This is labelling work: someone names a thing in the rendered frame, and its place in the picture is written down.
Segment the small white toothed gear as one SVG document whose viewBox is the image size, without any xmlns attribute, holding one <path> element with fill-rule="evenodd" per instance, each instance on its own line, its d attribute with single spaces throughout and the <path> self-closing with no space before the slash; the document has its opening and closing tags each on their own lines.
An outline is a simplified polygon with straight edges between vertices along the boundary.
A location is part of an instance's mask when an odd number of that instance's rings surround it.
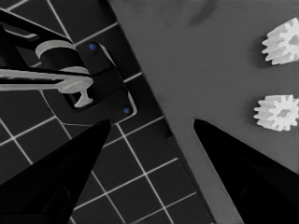
<svg viewBox="0 0 299 224">
<path fill-rule="evenodd" d="M 269 32 L 262 44 L 265 60 L 273 65 L 299 61 L 299 19 L 293 18 Z"/>
<path fill-rule="evenodd" d="M 299 99 L 293 95 L 269 95 L 254 108 L 257 124 L 265 129 L 282 132 L 298 125 Z"/>
</svg>

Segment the dark robot body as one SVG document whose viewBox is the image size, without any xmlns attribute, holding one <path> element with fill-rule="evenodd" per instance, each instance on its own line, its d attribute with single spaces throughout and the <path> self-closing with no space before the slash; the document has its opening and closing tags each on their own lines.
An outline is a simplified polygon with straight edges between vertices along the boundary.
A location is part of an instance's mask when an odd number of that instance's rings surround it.
<svg viewBox="0 0 299 224">
<path fill-rule="evenodd" d="M 98 72 L 85 65 L 64 35 L 0 7 L 0 91 L 42 91 L 55 117 L 65 125 L 117 124 L 137 113 L 107 49 L 95 45 Z"/>
</svg>

